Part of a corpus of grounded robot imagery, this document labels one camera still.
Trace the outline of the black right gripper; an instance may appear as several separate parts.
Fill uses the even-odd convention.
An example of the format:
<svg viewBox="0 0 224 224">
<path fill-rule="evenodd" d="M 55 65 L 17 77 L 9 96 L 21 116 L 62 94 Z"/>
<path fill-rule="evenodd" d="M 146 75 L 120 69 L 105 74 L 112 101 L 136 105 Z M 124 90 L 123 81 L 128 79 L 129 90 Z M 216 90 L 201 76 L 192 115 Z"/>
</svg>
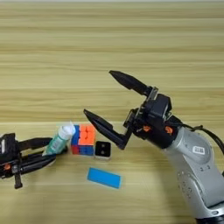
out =
<svg viewBox="0 0 224 224">
<path fill-rule="evenodd" d="M 110 70 L 109 73 L 121 85 L 140 95 L 145 95 L 146 99 L 139 108 L 129 112 L 123 124 L 127 128 L 124 134 L 114 131 L 111 123 L 84 109 L 83 112 L 87 119 L 121 150 L 125 149 L 132 133 L 143 140 L 147 139 L 160 149 L 168 148 L 178 134 L 178 129 L 174 127 L 174 124 L 180 123 L 180 120 L 171 113 L 171 98 L 159 94 L 156 87 L 146 86 L 131 75 L 114 70 Z"/>
</svg>

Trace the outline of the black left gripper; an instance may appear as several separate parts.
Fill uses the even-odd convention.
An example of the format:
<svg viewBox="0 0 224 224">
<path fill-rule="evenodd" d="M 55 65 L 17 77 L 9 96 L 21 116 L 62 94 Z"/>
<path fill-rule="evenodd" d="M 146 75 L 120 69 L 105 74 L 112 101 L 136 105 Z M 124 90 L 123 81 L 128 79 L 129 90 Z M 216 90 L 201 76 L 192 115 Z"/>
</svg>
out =
<svg viewBox="0 0 224 224">
<path fill-rule="evenodd" d="M 24 140 L 22 142 L 17 142 L 17 147 L 20 151 L 25 151 L 28 149 L 36 150 L 47 146 L 51 141 L 51 137 L 36 137 Z M 23 186 L 21 175 L 42 169 L 55 159 L 55 155 L 43 156 L 41 153 L 22 156 L 20 161 L 16 159 L 0 164 L 0 179 L 8 179 L 13 177 L 15 179 L 14 188 L 19 189 Z"/>
</svg>

